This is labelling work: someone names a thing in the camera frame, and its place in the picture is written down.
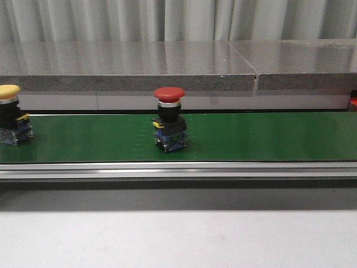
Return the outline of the aluminium conveyor frame rail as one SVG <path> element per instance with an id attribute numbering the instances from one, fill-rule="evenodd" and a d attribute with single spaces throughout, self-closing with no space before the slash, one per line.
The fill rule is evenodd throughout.
<path id="1" fill-rule="evenodd" d="M 354 161 L 125 161 L 1 165 L 2 189 L 354 187 Z"/>

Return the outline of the red plastic tray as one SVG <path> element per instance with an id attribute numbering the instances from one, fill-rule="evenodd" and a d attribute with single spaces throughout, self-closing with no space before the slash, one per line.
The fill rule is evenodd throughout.
<path id="1" fill-rule="evenodd" d="M 356 112 L 357 111 L 357 97 L 351 97 L 349 102 L 348 111 Z"/>

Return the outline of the white base panel under slab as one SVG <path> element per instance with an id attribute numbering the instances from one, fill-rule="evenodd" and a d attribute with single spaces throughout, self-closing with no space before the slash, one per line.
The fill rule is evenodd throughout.
<path id="1" fill-rule="evenodd" d="M 278 90 L 187 92 L 184 110 L 346 109 L 349 90 Z M 30 92 L 19 93 L 20 107 L 37 111 L 155 110 L 152 92 Z"/>

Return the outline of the grey stone slab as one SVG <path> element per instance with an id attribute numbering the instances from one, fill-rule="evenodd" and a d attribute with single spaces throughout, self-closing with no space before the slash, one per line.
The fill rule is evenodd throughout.
<path id="1" fill-rule="evenodd" d="M 48 92 L 242 91 L 255 74 L 226 42 L 1 42 L 1 83 Z"/>
<path id="2" fill-rule="evenodd" d="M 258 93 L 356 89 L 356 40 L 230 41 L 256 73 Z"/>

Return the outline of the grey stone slab right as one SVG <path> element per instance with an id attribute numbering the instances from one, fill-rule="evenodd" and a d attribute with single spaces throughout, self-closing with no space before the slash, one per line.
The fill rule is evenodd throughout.
<path id="1" fill-rule="evenodd" d="M 258 93 L 356 89 L 356 40 L 230 41 L 256 73 Z"/>

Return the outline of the green conveyor belt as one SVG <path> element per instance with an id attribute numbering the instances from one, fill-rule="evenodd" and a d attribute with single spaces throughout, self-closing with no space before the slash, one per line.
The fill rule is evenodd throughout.
<path id="1" fill-rule="evenodd" d="M 1 163 L 354 161 L 356 113 L 185 114 L 187 146 L 155 145 L 151 114 L 31 116 L 34 137 L 1 144 Z"/>

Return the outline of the grey stone slab left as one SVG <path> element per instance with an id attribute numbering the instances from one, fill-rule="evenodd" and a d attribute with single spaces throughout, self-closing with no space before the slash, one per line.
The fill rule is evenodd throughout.
<path id="1" fill-rule="evenodd" d="M 255 74 L 226 42 L 1 42 L 1 83 L 48 92 L 242 91 Z"/>

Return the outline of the white curtain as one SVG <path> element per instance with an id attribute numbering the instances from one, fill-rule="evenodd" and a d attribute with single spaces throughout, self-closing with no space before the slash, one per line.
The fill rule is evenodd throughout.
<path id="1" fill-rule="evenodd" d="M 355 1 L 2 1 L 2 41 L 356 37 Z"/>

